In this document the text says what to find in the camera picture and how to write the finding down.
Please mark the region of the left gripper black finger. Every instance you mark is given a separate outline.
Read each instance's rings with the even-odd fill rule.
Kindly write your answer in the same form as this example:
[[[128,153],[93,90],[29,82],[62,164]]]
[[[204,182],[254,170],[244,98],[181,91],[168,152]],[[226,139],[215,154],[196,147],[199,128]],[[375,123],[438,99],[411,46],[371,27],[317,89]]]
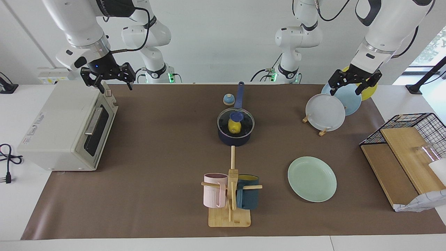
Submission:
[[[381,79],[381,76],[382,73],[374,73],[373,75],[371,75],[368,82],[366,81],[365,78],[362,79],[360,82],[361,84],[357,86],[357,88],[355,89],[355,94],[361,95],[361,92],[366,88],[375,86],[375,84]]]
[[[330,86],[330,95],[334,96],[339,88],[349,84],[347,81],[347,73],[342,70],[336,70],[331,78],[329,78],[328,84]]]

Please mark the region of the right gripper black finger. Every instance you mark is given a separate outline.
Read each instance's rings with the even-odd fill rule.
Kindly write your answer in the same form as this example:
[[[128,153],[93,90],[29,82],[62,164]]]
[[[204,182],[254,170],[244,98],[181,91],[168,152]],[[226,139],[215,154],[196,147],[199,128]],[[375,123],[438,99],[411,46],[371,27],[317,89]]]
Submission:
[[[125,82],[129,90],[133,90],[133,84],[136,80],[136,73],[129,62],[121,65],[121,81]]]
[[[102,85],[103,75],[94,73],[90,68],[81,68],[81,77],[88,87],[94,87],[104,94],[105,88]]]

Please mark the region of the glass lid with blue knob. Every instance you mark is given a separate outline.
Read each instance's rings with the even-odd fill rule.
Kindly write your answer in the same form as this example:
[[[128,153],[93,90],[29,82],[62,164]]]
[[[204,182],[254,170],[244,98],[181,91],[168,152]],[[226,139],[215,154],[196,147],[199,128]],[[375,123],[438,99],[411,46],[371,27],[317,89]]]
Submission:
[[[228,120],[241,122],[241,132],[237,135],[229,133]],[[247,110],[242,108],[228,108],[223,110],[216,120],[218,133],[229,138],[247,138],[250,136],[255,127],[255,119]]]

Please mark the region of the yellow plate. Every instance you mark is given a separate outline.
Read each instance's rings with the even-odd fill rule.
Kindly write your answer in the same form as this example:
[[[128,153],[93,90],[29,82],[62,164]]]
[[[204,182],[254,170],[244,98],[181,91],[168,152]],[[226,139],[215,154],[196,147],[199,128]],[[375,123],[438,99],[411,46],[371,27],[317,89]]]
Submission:
[[[345,71],[347,71],[348,69],[349,69],[349,66],[346,66],[346,67],[344,67],[344,68],[342,69],[342,71],[345,72]],[[361,95],[362,95],[362,101],[365,101],[365,100],[371,98],[372,95],[376,92],[377,88],[378,88],[378,82],[375,84],[375,86],[373,86],[373,87],[368,87],[368,88],[366,88],[365,90],[363,90],[363,91],[361,92]]]

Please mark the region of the light blue plate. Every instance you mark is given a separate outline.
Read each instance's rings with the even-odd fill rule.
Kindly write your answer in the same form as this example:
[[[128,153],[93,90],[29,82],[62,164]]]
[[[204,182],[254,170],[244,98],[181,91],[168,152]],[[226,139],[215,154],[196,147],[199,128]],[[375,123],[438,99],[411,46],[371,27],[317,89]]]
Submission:
[[[354,114],[360,107],[362,102],[362,94],[356,94],[356,84],[348,84],[340,87],[334,96],[338,98],[345,108],[346,116]]]

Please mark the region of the grey plate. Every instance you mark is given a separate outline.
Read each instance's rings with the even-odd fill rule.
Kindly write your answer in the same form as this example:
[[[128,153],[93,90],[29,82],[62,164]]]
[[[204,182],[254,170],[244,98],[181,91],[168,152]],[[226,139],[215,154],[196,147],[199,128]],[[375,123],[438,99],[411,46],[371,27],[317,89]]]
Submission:
[[[308,122],[319,131],[331,132],[339,129],[346,117],[341,101],[328,94],[311,97],[305,107]]]

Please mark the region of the wooden plate rack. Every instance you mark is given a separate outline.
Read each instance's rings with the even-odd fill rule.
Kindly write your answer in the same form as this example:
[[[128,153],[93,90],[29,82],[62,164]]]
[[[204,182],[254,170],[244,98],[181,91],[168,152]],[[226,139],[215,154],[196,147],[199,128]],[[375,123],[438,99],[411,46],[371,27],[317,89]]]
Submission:
[[[333,126],[327,125],[326,122],[323,122],[320,119],[317,119],[317,117],[313,116],[312,114],[307,114],[302,119],[302,123],[308,123],[308,122],[316,129],[319,129],[318,135],[321,137],[323,137],[333,127]]]

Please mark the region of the pale green plate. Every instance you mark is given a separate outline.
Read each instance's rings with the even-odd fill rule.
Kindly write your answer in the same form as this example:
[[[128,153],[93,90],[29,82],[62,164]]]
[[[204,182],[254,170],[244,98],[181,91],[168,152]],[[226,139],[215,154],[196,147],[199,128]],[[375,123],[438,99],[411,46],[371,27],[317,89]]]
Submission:
[[[313,156],[302,156],[291,162],[287,177],[291,189],[312,203],[329,200],[337,189],[337,178],[332,168]]]

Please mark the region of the black slanted stand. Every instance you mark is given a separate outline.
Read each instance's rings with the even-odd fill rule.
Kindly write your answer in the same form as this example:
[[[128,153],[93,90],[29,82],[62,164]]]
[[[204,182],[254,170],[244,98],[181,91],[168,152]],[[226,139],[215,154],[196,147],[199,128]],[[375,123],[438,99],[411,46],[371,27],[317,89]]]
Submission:
[[[441,74],[437,78],[429,81],[429,79],[436,75],[437,72],[441,72]],[[417,81],[417,83],[413,85],[406,85],[406,89],[413,95],[422,95],[420,88],[423,85],[431,83],[444,75],[446,75],[446,56],[444,56],[430,71],[428,71],[419,81]]]

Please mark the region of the beige toaster oven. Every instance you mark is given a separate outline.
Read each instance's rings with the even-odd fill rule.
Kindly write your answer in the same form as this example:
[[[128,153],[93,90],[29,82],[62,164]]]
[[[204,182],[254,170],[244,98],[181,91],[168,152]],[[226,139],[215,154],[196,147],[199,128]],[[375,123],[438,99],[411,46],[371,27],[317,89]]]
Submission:
[[[95,171],[118,104],[111,88],[61,81],[18,146],[26,160],[49,171]]]

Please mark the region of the black stand foot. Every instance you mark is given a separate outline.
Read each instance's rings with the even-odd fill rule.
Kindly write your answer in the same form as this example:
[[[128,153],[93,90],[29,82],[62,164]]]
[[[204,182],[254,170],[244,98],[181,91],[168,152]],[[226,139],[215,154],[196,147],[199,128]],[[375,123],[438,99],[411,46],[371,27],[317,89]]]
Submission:
[[[19,84],[14,84],[8,76],[0,71],[0,94],[12,94]]]

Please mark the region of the clear glass cup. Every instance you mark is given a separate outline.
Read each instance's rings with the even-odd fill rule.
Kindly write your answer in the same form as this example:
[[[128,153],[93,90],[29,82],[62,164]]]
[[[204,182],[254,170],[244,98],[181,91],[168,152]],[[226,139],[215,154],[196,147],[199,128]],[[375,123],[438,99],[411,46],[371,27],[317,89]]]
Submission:
[[[427,164],[431,164],[435,161],[442,159],[439,152],[436,149],[436,144],[426,143],[415,148],[415,156]]]

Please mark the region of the white container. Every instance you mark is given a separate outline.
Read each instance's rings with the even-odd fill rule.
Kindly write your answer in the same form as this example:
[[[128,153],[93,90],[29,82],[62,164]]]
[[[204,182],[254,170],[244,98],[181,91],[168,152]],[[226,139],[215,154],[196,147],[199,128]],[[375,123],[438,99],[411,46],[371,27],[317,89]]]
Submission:
[[[438,178],[446,178],[446,159],[438,159],[429,163],[429,167]]]

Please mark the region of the brown table mat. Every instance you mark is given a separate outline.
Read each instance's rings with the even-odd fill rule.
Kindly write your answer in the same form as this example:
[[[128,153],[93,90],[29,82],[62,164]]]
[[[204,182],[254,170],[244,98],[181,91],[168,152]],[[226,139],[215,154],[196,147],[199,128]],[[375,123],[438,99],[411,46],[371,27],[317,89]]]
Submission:
[[[383,124],[372,100],[320,137],[302,123],[322,85],[246,85],[255,119],[235,166],[260,178],[259,206],[246,228],[211,228],[205,173],[226,173],[230,147],[218,138],[223,94],[234,85],[111,86],[119,108],[95,172],[52,173],[23,240],[227,236],[425,235],[446,233],[438,213],[395,212],[360,142]],[[312,203],[290,187],[288,167],[313,156],[334,171],[332,198]]]

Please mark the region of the white plastic bag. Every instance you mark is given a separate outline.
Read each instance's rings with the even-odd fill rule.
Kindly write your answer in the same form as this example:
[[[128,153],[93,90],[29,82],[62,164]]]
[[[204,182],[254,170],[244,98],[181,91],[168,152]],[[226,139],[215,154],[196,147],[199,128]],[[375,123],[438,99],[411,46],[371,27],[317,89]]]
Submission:
[[[407,205],[393,204],[392,208],[395,212],[422,212],[443,205],[446,205],[446,189],[424,193]]]

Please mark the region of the pink ribbed mug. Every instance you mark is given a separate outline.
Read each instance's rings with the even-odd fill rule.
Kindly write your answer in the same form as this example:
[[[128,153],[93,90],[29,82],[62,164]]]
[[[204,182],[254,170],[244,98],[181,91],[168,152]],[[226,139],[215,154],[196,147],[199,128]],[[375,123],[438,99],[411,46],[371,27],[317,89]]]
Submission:
[[[216,184],[217,187],[203,187],[203,204],[208,208],[224,208],[226,206],[228,175],[223,173],[206,173],[204,182]]]

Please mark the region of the dark teal mug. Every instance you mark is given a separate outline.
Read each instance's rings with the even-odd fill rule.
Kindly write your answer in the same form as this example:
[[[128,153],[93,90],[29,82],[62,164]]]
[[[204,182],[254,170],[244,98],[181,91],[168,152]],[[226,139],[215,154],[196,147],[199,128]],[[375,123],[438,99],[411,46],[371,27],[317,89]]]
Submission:
[[[259,177],[250,174],[239,174],[236,187],[236,206],[244,210],[254,210],[259,203],[258,189],[244,189],[245,186],[258,185]]]

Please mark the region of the wooden mug tree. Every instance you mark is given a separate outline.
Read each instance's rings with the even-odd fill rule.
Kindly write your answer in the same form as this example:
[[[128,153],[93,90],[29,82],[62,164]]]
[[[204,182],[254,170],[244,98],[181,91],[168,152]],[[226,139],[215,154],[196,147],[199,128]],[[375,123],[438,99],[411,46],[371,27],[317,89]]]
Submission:
[[[235,151],[236,147],[231,146],[228,181],[217,183],[202,181],[201,183],[203,187],[218,189],[218,207],[210,207],[208,210],[209,227],[249,227],[251,225],[250,210],[238,208],[236,205],[239,172],[235,168]]]

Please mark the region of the white wall power strip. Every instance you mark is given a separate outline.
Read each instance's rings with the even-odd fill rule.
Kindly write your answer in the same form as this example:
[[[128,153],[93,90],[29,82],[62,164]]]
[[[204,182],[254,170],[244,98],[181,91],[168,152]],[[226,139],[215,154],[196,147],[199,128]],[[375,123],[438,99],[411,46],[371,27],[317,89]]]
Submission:
[[[60,81],[73,81],[76,79],[73,71],[63,67],[39,67],[38,71],[38,79],[41,84],[54,85]]]

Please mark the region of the grey wall conduit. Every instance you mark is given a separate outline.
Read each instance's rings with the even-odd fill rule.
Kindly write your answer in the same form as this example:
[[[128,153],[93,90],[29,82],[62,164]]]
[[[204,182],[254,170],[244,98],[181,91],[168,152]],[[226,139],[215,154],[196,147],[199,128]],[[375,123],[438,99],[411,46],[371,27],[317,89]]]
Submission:
[[[28,38],[32,41],[32,43],[37,47],[38,51],[42,56],[45,57],[46,61],[51,65],[51,69],[56,69],[57,65],[54,63],[54,61],[49,57],[49,55],[46,53],[46,51],[42,48],[42,46],[39,44],[39,42],[35,39],[35,37],[32,35],[32,33],[29,31],[29,29],[26,27],[24,22],[19,18],[16,11],[13,10],[11,5],[7,2],[7,0],[0,0],[5,5],[5,8],[11,13],[13,18],[17,21],[18,25],[21,27],[21,29],[24,31],[24,33],[28,36]]]

